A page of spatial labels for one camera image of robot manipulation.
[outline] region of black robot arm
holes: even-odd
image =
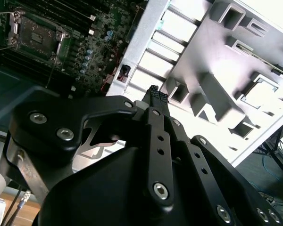
[[[125,148],[73,173],[76,154],[118,140]],[[38,226],[283,226],[209,141],[188,138],[155,86],[135,103],[116,96],[21,104],[4,154],[42,204]]]

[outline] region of bolt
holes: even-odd
[[[174,122],[177,126],[180,126],[180,125],[181,125],[180,122],[179,122],[178,120],[176,120],[176,119],[174,119],[173,122]]]
[[[272,212],[271,210],[268,210],[270,216],[275,220],[275,222],[277,222],[278,224],[280,223],[280,219],[278,218],[278,216]]]
[[[12,40],[10,41],[11,42],[11,44],[16,44],[17,43],[17,39],[15,39],[15,38],[12,38]]]
[[[127,106],[127,107],[133,107],[133,105],[131,104],[131,103],[129,103],[129,102],[125,102],[125,105]]]
[[[268,223],[268,217],[266,216],[266,214],[259,208],[257,208],[257,212],[259,216],[264,220],[264,222]]]
[[[205,139],[203,139],[203,138],[199,138],[199,140],[200,140],[200,142],[201,142],[201,143],[203,143],[204,145],[206,145],[206,144],[207,144],[207,142],[206,142],[206,140],[205,140]]]
[[[162,200],[168,198],[168,190],[161,183],[156,183],[153,187],[154,193]]]
[[[57,136],[62,140],[69,141],[74,138],[74,133],[70,129],[61,128],[57,131]]]
[[[155,115],[160,115],[160,113],[159,113],[158,111],[156,111],[156,110],[153,110],[153,113],[154,113]]]
[[[17,157],[18,157],[21,161],[24,161],[25,154],[24,154],[24,151],[23,151],[22,149],[18,150]]]
[[[32,113],[29,116],[30,120],[36,124],[44,124],[47,122],[47,118],[41,113]]]
[[[228,214],[225,208],[220,205],[217,205],[217,213],[221,217],[221,219],[229,224],[231,222],[231,216]]]
[[[14,18],[17,19],[17,18],[19,18],[19,17],[20,17],[19,12],[15,12],[15,13],[14,13]]]

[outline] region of motherboard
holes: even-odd
[[[0,0],[0,67],[56,92],[104,95],[147,2],[91,2]]]

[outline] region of wooden surface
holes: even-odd
[[[4,199],[4,201],[6,203],[5,212],[4,212],[4,215],[5,215],[7,210],[9,209],[11,203],[14,200],[14,196],[2,193],[0,195],[0,198]],[[19,197],[18,200],[16,201],[16,204],[14,205],[11,213],[9,214],[9,217],[11,217],[13,215],[13,213],[15,212],[20,199],[21,199],[21,197]],[[24,205],[24,207],[19,211],[19,213],[18,213],[18,215],[17,215],[17,217],[16,217],[16,219],[13,223],[13,226],[31,226],[33,224],[33,220],[34,220],[35,216],[38,214],[39,210],[40,210],[40,205],[38,203],[28,201]]]

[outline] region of floor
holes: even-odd
[[[262,155],[253,153],[236,169],[257,190],[274,197],[275,203],[272,205],[283,218],[283,172],[271,157],[265,156],[265,167],[274,175],[272,176],[264,169],[262,158]]]

